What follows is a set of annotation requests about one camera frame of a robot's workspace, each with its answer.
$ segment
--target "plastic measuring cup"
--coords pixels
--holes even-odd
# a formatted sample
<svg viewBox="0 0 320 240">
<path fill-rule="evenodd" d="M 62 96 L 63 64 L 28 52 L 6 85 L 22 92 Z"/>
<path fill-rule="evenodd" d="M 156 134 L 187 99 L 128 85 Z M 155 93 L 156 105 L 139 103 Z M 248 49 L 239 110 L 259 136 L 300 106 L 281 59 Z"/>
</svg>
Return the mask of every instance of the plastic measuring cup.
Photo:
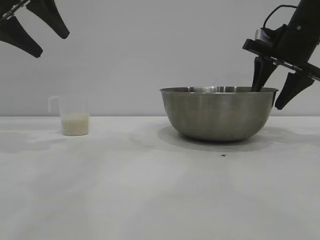
<svg viewBox="0 0 320 240">
<path fill-rule="evenodd" d="M 52 100 L 57 99 L 61 118 L 62 134 L 83 136 L 89 134 L 89 104 L 87 94 L 64 94 L 48 99 L 48 111 L 51 112 Z"/>
</svg>

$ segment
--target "table surface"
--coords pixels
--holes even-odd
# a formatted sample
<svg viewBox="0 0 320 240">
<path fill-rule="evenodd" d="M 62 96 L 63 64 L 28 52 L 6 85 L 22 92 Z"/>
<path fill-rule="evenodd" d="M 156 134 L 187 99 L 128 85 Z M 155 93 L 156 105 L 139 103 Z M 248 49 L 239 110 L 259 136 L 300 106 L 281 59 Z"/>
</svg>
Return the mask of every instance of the table surface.
<svg viewBox="0 0 320 240">
<path fill-rule="evenodd" d="M 319 240 L 320 117 L 249 140 L 180 137 L 166 117 L 0 118 L 1 240 Z"/>
</svg>

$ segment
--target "white wall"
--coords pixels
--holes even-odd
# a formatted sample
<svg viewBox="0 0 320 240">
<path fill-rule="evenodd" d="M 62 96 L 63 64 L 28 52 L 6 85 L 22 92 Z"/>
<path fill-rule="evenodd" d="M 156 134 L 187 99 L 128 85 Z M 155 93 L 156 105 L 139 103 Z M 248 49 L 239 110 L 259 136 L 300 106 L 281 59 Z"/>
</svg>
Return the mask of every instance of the white wall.
<svg viewBox="0 0 320 240">
<path fill-rule="evenodd" d="M 160 88 L 249 86 L 255 55 L 242 50 L 279 4 L 298 0 L 56 0 L 71 31 L 59 39 L 26 10 L 25 29 L 43 47 L 35 59 L 0 44 L 0 115 L 47 115 L 47 99 L 88 91 L 95 115 L 163 115 Z M 271 28 L 288 23 L 281 9 Z M 320 51 L 311 61 L 320 66 Z M 267 83 L 282 88 L 278 69 Z M 320 115 L 320 84 L 275 115 Z"/>
</svg>

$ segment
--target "rice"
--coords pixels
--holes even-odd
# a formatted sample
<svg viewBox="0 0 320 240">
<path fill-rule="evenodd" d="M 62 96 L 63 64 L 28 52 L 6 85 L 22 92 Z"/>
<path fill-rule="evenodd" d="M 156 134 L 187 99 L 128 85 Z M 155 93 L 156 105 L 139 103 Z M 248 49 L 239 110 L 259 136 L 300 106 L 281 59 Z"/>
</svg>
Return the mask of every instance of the rice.
<svg viewBox="0 0 320 240">
<path fill-rule="evenodd" d="M 62 133 L 66 136 L 88 135 L 89 113 L 77 112 L 66 115 L 62 119 Z"/>
</svg>

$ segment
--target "stainless steel bowl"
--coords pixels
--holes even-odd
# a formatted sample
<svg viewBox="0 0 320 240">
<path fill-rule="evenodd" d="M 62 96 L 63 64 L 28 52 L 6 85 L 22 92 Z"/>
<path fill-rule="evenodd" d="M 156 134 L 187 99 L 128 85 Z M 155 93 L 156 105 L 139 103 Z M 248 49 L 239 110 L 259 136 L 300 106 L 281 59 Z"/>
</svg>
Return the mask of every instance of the stainless steel bowl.
<svg viewBox="0 0 320 240">
<path fill-rule="evenodd" d="M 251 92 L 251 87 L 210 86 L 164 88 L 165 111 L 182 135 L 205 141 L 229 142 L 250 138 L 266 124 L 275 88 Z"/>
</svg>

